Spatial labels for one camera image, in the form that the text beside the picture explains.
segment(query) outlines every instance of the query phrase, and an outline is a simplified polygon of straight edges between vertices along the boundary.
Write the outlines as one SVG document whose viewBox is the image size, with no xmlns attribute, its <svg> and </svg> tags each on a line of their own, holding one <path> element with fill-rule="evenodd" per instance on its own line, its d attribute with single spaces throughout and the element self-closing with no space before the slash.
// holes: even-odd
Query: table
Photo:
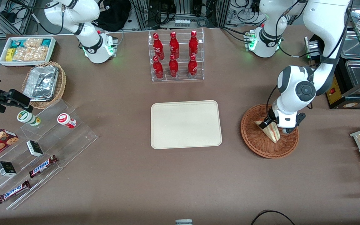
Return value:
<svg viewBox="0 0 360 225">
<path fill-rule="evenodd" d="M 329 110 L 325 96 L 316 97 L 313 110 L 302 110 L 307 118 L 290 156 L 254 154 L 240 134 L 244 112 L 266 102 L 284 67 L 307 62 L 281 52 L 259 58 L 222 30 L 204 30 L 205 80 L 185 83 L 152 83 L 147 32 L 125 33 L 117 57 L 103 64 L 84 57 L 75 36 L 55 36 L 54 58 L 67 76 L 63 98 L 100 138 L 17 209 L 0 207 L 0 224 L 164 225 L 190 218 L 196 225 L 244 225 L 264 209 L 296 224 L 360 224 L 360 155 L 349 137 L 360 130 L 360 110 Z M 289 26 L 284 50 L 302 54 L 305 36 L 305 27 Z M 1 66 L 0 88 L 20 90 L 28 70 Z M 198 100 L 218 102 L 222 144 L 153 149 L 150 107 Z M 0 128 L 23 125 L 19 111 L 0 114 Z M 265 214 L 255 224 L 266 223 L 287 221 Z"/>
</svg>

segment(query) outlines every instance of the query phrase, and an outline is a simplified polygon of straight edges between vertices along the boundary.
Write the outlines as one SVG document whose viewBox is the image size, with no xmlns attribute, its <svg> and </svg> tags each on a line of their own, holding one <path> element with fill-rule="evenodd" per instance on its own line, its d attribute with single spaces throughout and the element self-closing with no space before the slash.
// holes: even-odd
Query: round wicker tray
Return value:
<svg viewBox="0 0 360 225">
<path fill-rule="evenodd" d="M 59 101 L 62 98 L 63 92 L 65 91 L 65 85 L 66 85 L 66 75 L 65 71 L 63 71 L 62 67 L 55 62 L 47 62 L 37 65 L 36 67 L 46 67 L 46 66 L 54 66 L 59 69 L 59 75 L 56 82 L 56 88 L 55 88 L 55 97 L 49 101 L 49 102 L 30 102 L 30 105 L 34 108 L 38 109 L 45 109 L 51 104 L 53 104 L 56 101 Z M 22 92 L 24 91 L 24 88 L 27 84 L 27 79 L 29 78 L 30 71 L 27 73 L 26 78 L 24 79 L 23 85 L 22 85 Z"/>
<path fill-rule="evenodd" d="M 298 128 L 295 128 L 291 134 L 280 131 L 280 140 L 273 143 L 254 122 L 264 117 L 266 117 L 266 104 L 259 104 L 247 110 L 241 119 L 242 138 L 252 151 L 262 157 L 286 157 L 297 147 L 300 137 Z"/>
</svg>

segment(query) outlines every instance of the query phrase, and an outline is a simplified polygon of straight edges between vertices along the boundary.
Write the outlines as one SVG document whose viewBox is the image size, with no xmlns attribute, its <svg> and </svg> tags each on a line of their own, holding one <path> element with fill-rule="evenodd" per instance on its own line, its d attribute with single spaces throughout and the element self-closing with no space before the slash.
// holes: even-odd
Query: red coca-cola bottle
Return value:
<svg viewBox="0 0 360 225">
<path fill-rule="evenodd" d="M 191 38 L 190 38 L 190 42 L 188 43 L 188 49 L 189 49 L 188 54 L 190 55 L 190 57 L 198 53 L 197 32 L 194 30 L 191 31 Z"/>
<path fill-rule="evenodd" d="M 170 32 L 170 54 L 174 54 L 174 56 L 177 58 L 180 57 L 180 49 L 179 49 L 179 41 L 176 38 L 176 32 Z"/>
<path fill-rule="evenodd" d="M 176 78 L 179 74 L 179 64 L 177 63 L 177 60 L 176 60 L 176 57 L 174 54 L 170 55 L 169 68 L 170 68 L 170 75 L 173 78 Z"/>
<path fill-rule="evenodd" d="M 160 60 L 163 60 L 165 58 L 165 54 L 163 53 L 163 44 L 159 40 L 159 34 L 154 33 L 154 52 L 155 55 L 159 57 Z"/>
<path fill-rule="evenodd" d="M 188 62 L 188 78 L 194 79 L 197 77 L 197 62 L 195 61 L 195 55 L 190 56 L 190 61 Z"/>
<path fill-rule="evenodd" d="M 163 79 L 162 64 L 159 62 L 159 58 L 157 56 L 154 56 L 152 59 L 154 60 L 154 64 L 152 66 L 154 68 L 154 73 L 155 73 L 156 79 L 162 80 Z"/>
</svg>

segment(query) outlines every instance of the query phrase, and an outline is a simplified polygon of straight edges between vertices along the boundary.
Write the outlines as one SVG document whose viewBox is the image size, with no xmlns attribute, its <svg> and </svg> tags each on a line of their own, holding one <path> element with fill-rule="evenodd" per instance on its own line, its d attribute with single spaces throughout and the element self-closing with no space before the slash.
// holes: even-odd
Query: glass display case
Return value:
<svg viewBox="0 0 360 225">
<path fill-rule="evenodd" d="M 360 5 L 351 9 L 340 60 L 327 99 L 332 109 L 360 108 Z"/>
</svg>

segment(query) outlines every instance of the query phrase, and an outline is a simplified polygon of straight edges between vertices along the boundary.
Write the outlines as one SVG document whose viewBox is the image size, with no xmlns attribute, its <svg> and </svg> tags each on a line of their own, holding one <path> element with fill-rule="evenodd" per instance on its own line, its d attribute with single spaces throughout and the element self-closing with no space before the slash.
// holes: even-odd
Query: white container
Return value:
<svg viewBox="0 0 360 225">
<path fill-rule="evenodd" d="M 14 40 L 22 40 L 26 38 L 42 38 L 42 39 L 50 39 L 51 43 L 48 47 L 47 56 L 45 57 L 44 61 L 26 61 L 26 62 L 20 62 L 20 61 L 5 61 L 6 53 L 8 49 L 10 48 L 12 42 Z M 4 50 L 2 51 L 1 57 L 0 57 L 0 64 L 6 67 L 24 67 L 24 66 L 35 66 L 41 63 L 47 63 L 50 61 L 51 56 L 54 51 L 56 40 L 53 37 L 49 36 L 31 36 L 31 37 L 10 37 L 6 40 Z"/>
</svg>

